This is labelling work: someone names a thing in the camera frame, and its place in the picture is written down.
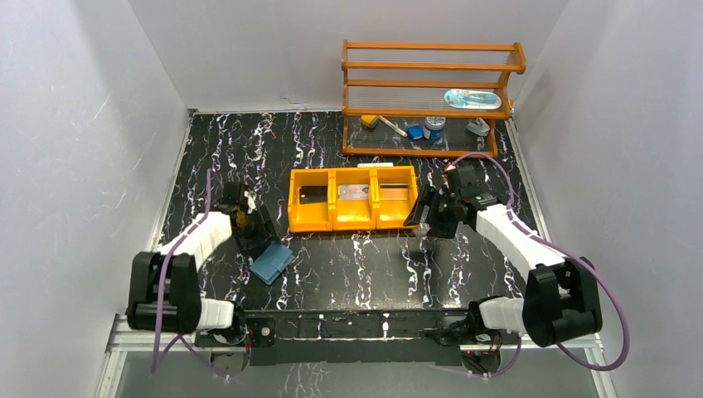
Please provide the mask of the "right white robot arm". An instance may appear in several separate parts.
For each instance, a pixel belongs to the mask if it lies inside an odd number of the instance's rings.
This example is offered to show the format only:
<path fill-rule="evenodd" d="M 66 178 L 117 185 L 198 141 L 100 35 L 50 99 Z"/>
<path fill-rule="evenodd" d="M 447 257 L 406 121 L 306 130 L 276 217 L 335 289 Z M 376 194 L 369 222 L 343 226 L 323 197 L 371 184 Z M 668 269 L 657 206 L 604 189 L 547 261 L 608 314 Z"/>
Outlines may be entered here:
<path fill-rule="evenodd" d="M 422 186 L 405 226 L 425 223 L 429 237 L 444 239 L 455 237 L 459 225 L 470 226 L 521 272 L 526 290 L 519 299 L 492 296 L 471 302 L 464 319 L 433 331 L 435 340 L 487 343 L 506 331 L 549 347 L 602 329 L 599 287 L 590 272 L 539 243 L 539 236 L 487 191 L 474 167 L 450 165 L 444 177 L 443 191 Z"/>

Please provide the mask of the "orange wooden shelf rack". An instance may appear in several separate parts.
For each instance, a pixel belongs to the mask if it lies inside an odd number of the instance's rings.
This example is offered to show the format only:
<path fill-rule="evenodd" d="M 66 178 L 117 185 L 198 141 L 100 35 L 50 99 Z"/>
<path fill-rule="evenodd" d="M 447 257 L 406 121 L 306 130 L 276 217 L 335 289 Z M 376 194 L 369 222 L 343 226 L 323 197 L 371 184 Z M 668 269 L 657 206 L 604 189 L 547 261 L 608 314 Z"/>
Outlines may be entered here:
<path fill-rule="evenodd" d="M 508 83 L 526 71 L 520 42 L 511 44 L 344 41 L 342 44 L 342 151 L 346 155 L 440 157 L 479 151 L 497 155 L 496 124 L 512 114 Z M 444 101 L 450 89 L 496 93 L 494 110 L 456 109 Z M 424 128 L 428 116 L 447 119 L 441 141 L 405 138 L 379 121 L 366 129 L 362 115 L 382 115 L 406 132 Z M 490 125 L 486 137 L 467 131 L 473 119 Z"/>

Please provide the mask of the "yellow three-compartment bin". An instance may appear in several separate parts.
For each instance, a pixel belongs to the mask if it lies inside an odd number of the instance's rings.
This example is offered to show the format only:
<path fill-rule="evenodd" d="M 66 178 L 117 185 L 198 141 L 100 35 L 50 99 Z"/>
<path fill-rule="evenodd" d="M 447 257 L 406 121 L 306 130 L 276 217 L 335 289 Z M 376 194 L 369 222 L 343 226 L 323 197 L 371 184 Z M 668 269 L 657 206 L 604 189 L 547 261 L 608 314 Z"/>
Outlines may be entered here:
<path fill-rule="evenodd" d="M 293 233 L 404 229 L 418 197 L 410 165 L 294 169 L 288 228 Z"/>

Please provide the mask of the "blue card holder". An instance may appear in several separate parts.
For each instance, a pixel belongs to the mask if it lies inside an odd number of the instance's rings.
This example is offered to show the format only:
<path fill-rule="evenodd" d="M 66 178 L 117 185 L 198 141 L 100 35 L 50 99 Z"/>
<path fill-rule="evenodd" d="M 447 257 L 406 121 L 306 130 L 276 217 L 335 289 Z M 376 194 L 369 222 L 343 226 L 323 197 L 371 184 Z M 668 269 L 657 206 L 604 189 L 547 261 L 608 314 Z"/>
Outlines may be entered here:
<path fill-rule="evenodd" d="M 272 243 L 250 266 L 251 272 L 266 285 L 271 285 L 294 260 L 286 245 Z"/>

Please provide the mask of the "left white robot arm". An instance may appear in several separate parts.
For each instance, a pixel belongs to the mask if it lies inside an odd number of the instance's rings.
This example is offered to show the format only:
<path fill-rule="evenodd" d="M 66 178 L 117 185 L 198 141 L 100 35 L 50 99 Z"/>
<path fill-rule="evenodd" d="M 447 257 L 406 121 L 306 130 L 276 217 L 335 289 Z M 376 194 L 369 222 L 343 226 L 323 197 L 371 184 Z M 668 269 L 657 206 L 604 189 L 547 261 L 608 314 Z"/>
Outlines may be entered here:
<path fill-rule="evenodd" d="M 285 267 L 274 247 L 280 240 L 266 206 L 255 204 L 243 182 L 228 182 L 223 195 L 199 214 L 177 238 L 133 258 L 128 325 L 135 330 L 189 334 L 215 330 L 228 345 L 244 341 L 248 324 L 241 308 L 227 300 L 204 298 L 198 273 L 216 249 L 234 240 L 251 259 L 251 270 L 271 284 Z"/>

